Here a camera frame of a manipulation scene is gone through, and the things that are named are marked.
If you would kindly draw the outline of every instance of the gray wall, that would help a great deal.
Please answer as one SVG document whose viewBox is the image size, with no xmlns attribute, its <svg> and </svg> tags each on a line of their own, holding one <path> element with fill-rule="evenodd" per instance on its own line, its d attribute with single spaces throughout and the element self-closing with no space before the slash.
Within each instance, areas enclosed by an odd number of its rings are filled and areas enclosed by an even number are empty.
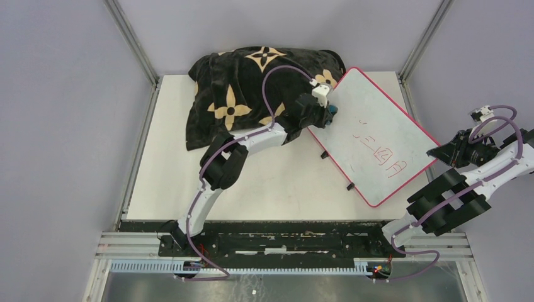
<svg viewBox="0 0 534 302">
<path fill-rule="evenodd" d="M 533 16 L 533 1 L 455 2 L 409 82 L 436 139 L 471 127 L 467 113 L 484 104 L 513 105 L 519 126 L 534 128 Z M 534 176 L 509 182 L 490 211 L 463 226 L 490 301 L 532 301 L 533 183 Z"/>
<path fill-rule="evenodd" d="M 0 301 L 80 301 L 150 85 L 102 1 L 0 8 Z"/>
<path fill-rule="evenodd" d="M 158 74 L 266 45 L 331 49 L 346 66 L 399 70 L 441 0 L 121 0 Z"/>
</svg>

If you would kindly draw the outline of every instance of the gray floor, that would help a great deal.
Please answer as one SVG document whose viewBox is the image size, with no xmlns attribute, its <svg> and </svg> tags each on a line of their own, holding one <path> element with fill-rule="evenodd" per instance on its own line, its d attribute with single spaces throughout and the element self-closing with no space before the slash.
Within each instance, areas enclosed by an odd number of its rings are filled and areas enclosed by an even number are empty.
<svg viewBox="0 0 534 302">
<path fill-rule="evenodd" d="M 395 263 L 394 275 L 424 264 Z M 422 276 L 372 284 L 363 276 L 232 276 L 227 281 L 188 282 L 169 274 L 112 273 L 103 301 L 466 301 L 456 265 L 442 264 Z"/>
</svg>

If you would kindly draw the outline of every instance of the floral blanket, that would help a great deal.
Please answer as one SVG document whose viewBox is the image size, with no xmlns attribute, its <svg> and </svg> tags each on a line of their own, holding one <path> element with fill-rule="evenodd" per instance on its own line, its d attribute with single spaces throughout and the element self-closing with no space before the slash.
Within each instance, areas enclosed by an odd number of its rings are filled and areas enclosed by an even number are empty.
<svg viewBox="0 0 534 302">
<path fill-rule="evenodd" d="M 189 71 L 195 81 L 195 100 L 186 125 L 187 150 L 209 145 L 222 131 L 270 123 L 261 85 L 267 72 L 280 65 L 298 67 L 332 87 L 345 73 L 343 61 L 330 50 L 245 47 L 206 55 Z M 281 69 L 269 76 L 265 90 L 278 116 L 299 95 L 310 93 L 312 86 L 299 72 Z"/>
</svg>

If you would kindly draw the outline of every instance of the red handwriting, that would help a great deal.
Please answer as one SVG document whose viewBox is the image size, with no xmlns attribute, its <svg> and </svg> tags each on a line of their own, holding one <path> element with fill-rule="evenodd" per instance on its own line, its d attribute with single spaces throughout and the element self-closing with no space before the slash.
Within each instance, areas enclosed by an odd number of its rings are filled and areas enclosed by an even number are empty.
<svg viewBox="0 0 534 302">
<path fill-rule="evenodd" d="M 367 125 L 367 122 L 365 121 L 358 121 L 361 125 Z M 352 135 L 354 138 L 357 138 L 360 140 L 360 143 L 364 144 L 367 148 L 369 148 L 371 151 L 373 151 L 373 156 L 378 160 L 378 166 L 383 166 L 386 164 L 394 155 L 395 153 L 387 147 L 383 147 L 377 143 L 377 140 L 370 136 L 356 136 Z M 389 168 L 386 169 L 386 171 L 390 171 L 391 175 L 389 175 L 387 178 L 394 177 L 401 171 L 403 171 L 408 166 L 407 162 L 403 160 L 397 160 L 394 164 L 392 164 Z"/>
<path fill-rule="evenodd" d="M 398 173 L 400 173 L 402 170 L 404 170 L 404 168 L 406 168 L 408 164 L 403 161 L 403 160 L 398 160 L 396 163 L 394 163 L 391 167 L 387 168 L 386 171 L 388 171 L 389 169 L 393 169 L 393 171 L 395 171 L 392 175 L 388 176 L 387 178 L 391 178 L 391 177 L 394 177 L 395 175 L 397 175 Z"/>
</svg>

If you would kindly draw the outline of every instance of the robotic arm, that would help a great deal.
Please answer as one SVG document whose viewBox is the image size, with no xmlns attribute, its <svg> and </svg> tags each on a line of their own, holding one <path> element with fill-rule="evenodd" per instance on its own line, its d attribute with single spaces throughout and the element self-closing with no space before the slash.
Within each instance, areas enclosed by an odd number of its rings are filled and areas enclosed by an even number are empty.
<svg viewBox="0 0 534 302">
<path fill-rule="evenodd" d="M 452 168 L 469 164 L 477 168 L 463 173 L 450 169 L 408 198 L 410 205 L 404 217 L 382 228 L 390 243 L 394 238 L 394 243 L 401 246 L 415 235 L 434 233 L 440 236 L 449 232 L 489 210 L 488 199 L 503 184 L 534 173 L 534 130 L 517 128 L 511 121 L 515 112 L 511 119 L 496 117 L 492 107 L 484 106 L 473 111 L 471 117 L 478 124 L 475 128 L 459 131 L 451 142 L 427 154 Z M 506 123 L 494 130 L 496 120 Z M 490 135 L 508 123 L 515 133 L 497 148 Z M 446 199 L 443 195 L 448 191 L 454 195 Z"/>
<path fill-rule="evenodd" d="M 202 232 L 215 200 L 237 181 L 247 156 L 291 142 L 310 125 L 324 128 L 332 122 L 337 108 L 328 105 L 327 95 L 331 86 L 318 84 L 315 80 L 310 83 L 315 86 L 312 94 L 301 94 L 275 118 L 274 123 L 236 136 L 223 132 L 215 137 L 200 160 L 201 178 L 190 210 L 178 220 L 178 227 L 171 231 L 174 241 L 182 249 L 188 237 Z"/>
</svg>

